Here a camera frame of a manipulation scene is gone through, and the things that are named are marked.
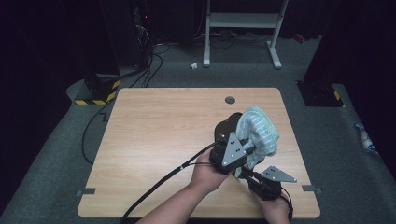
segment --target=wooden table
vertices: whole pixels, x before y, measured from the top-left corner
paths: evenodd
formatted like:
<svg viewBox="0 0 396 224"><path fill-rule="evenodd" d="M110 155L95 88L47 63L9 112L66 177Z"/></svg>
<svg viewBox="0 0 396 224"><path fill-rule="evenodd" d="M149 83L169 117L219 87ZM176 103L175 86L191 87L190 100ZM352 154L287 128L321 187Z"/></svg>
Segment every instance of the wooden table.
<svg viewBox="0 0 396 224"><path fill-rule="evenodd" d="M225 98L232 96L234 104ZM274 88L164 88L120 90L86 188L82 217L121 217L163 176L214 142L216 125L235 112L256 105L279 132L278 150L255 167L261 172L274 165L297 178L283 183L294 205L294 217L318 217L311 185L279 90ZM131 213L142 217L187 185L190 166L165 182ZM230 176L209 194L191 217L261 217L246 180Z"/></svg>

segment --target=white stand leg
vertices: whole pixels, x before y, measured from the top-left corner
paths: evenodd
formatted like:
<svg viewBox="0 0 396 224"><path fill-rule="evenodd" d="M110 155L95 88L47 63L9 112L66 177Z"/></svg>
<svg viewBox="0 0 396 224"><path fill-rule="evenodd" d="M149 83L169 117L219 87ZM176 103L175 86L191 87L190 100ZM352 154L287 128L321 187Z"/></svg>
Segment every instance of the white stand leg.
<svg viewBox="0 0 396 224"><path fill-rule="evenodd" d="M204 67L210 66L210 0L207 0Z"/></svg>
<svg viewBox="0 0 396 224"><path fill-rule="evenodd" d="M282 64L280 63L279 57L277 56L277 53L275 50L275 43L276 43L277 37L279 35L280 26L282 25L283 17L285 16L286 6L288 5L288 2L289 2L289 0L283 1L279 16L276 21L276 28L274 30L273 39L271 41L267 41L267 46L270 51L271 58L273 60L275 69L282 68Z"/></svg>
<svg viewBox="0 0 396 224"><path fill-rule="evenodd" d="M268 46L268 49L270 50L270 54L271 54L271 58L274 63L274 67L275 67L275 69L281 69L282 64L280 63L279 57L277 57L276 49L271 47L271 42L272 41L267 41L267 46Z"/></svg>

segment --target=forearm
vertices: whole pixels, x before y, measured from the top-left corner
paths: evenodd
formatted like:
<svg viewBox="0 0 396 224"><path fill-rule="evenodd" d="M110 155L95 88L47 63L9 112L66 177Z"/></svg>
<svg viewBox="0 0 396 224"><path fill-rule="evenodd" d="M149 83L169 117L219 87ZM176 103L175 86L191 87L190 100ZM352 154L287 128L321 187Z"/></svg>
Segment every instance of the forearm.
<svg viewBox="0 0 396 224"><path fill-rule="evenodd" d="M198 188L187 186L142 217L137 223L186 223L206 194Z"/></svg>
<svg viewBox="0 0 396 224"><path fill-rule="evenodd" d="M262 214L269 224L290 224L288 209L279 207L262 208Z"/></svg>

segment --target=gray carpet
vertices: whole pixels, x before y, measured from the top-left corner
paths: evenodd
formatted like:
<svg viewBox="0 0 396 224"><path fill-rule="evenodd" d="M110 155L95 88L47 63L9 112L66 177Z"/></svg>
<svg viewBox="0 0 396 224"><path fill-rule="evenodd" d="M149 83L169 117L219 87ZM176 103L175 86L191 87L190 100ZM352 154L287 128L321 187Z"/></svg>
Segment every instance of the gray carpet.
<svg viewBox="0 0 396 224"><path fill-rule="evenodd" d="M210 68L202 67L203 48L181 45L157 47L163 66L148 87L276 87L280 89L292 128L317 194L321 215L292 223L396 223L396 184L382 160L361 148L359 122L342 85L334 85L345 107L306 107L296 80L302 80L319 39L299 44L279 39L276 49L283 68L275 70L264 42L234 43L213 49ZM213 41L218 47L230 42ZM198 63L197 69L191 69ZM160 64L154 57L151 73ZM124 78L121 88L137 76ZM74 99L82 82L68 89ZM141 82L135 85L140 88ZM86 125L102 107L74 105L59 122L1 217L1 224L118 223L119 219L79 217L79 189L84 189L91 165L81 155ZM112 105L104 110L109 115ZM87 155L94 160L106 128L103 116L94 118L85 136ZM231 223L250 223L238 220Z"/></svg>

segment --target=hole in table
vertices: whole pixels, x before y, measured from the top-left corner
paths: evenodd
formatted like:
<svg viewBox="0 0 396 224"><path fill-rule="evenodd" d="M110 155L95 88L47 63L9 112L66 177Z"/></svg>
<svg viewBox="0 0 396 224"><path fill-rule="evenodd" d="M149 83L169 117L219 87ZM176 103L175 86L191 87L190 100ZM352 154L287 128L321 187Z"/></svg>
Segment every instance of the hole in table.
<svg viewBox="0 0 396 224"><path fill-rule="evenodd" d="M235 103L235 98L233 98L232 96L227 96L225 98L225 103L232 105L233 103Z"/></svg>

